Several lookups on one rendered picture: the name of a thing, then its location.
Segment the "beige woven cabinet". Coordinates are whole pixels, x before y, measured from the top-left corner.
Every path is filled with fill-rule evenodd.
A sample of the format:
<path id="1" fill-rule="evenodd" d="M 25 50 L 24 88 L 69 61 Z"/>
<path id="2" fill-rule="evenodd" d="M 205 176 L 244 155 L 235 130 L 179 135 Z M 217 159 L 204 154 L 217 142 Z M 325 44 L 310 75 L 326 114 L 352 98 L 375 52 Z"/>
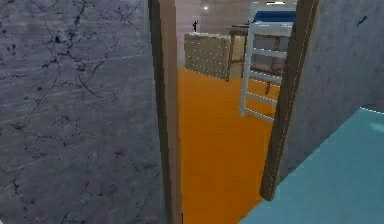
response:
<path id="1" fill-rule="evenodd" d="M 185 34 L 185 68 L 228 80 L 230 41 L 228 35 L 197 32 Z"/>

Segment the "brown wooden table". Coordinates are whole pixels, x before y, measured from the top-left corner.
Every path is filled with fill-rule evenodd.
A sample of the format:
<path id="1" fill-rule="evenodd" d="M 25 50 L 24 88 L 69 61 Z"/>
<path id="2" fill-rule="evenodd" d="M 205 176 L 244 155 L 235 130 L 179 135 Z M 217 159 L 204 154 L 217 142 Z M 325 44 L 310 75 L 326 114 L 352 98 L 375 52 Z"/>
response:
<path id="1" fill-rule="evenodd" d="M 247 50 L 247 29 L 241 27 L 232 27 L 229 29 L 230 44 L 227 62 L 227 74 L 226 80 L 229 80 L 232 76 L 239 75 L 243 77 L 245 74 L 244 65 L 246 61 Z M 281 77 L 283 74 L 283 67 L 276 65 L 276 60 L 284 61 L 287 55 L 286 51 L 280 49 L 280 42 L 282 36 L 271 35 L 259 35 L 255 36 L 257 41 L 274 41 L 272 49 L 264 49 L 253 47 L 251 51 L 251 60 L 254 60 L 256 56 L 266 57 L 267 61 L 261 65 L 259 62 L 252 62 L 250 70 L 253 72 L 260 72 L 271 76 Z"/>

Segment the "blue mattress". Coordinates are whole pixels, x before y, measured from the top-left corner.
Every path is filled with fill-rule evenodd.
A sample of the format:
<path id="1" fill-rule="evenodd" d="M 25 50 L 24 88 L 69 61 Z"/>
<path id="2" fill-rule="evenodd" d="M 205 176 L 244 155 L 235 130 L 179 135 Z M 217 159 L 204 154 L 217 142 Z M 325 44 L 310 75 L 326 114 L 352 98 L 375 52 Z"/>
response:
<path id="1" fill-rule="evenodd" d="M 296 17 L 295 11 L 258 11 L 254 22 L 293 22 Z"/>

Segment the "white bunk bed frame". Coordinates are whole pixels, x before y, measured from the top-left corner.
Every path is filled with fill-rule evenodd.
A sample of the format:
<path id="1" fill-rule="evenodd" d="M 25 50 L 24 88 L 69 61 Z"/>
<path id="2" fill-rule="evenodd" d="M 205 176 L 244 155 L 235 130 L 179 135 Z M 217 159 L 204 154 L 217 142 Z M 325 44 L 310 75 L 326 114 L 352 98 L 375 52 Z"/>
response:
<path id="1" fill-rule="evenodd" d="M 297 1 L 272 1 L 272 2 L 260 2 L 256 1 L 251 4 L 250 16 L 247 25 L 247 50 L 246 61 L 244 65 L 245 74 L 242 77 L 241 88 L 241 100 L 239 113 L 241 116 L 245 114 L 252 115 L 257 118 L 264 119 L 269 122 L 274 121 L 274 112 L 263 113 L 257 109 L 251 109 L 247 107 L 247 100 L 252 102 L 261 102 L 263 105 L 270 105 L 274 108 L 277 105 L 277 96 L 272 96 L 269 91 L 270 87 L 278 88 L 281 85 L 281 81 L 284 75 L 285 60 L 276 60 L 278 67 L 283 67 L 283 74 L 281 77 L 271 76 L 268 74 L 253 72 L 250 70 L 252 62 L 259 62 L 263 65 L 266 61 L 266 57 L 256 56 L 254 60 L 251 60 L 251 51 L 253 47 L 272 49 L 274 41 L 257 41 L 255 42 L 255 36 L 259 35 L 271 35 L 282 36 L 280 42 L 280 49 L 283 51 L 288 50 L 289 38 L 292 33 L 293 22 L 254 22 L 253 18 L 258 11 L 295 11 L 296 12 Z"/>

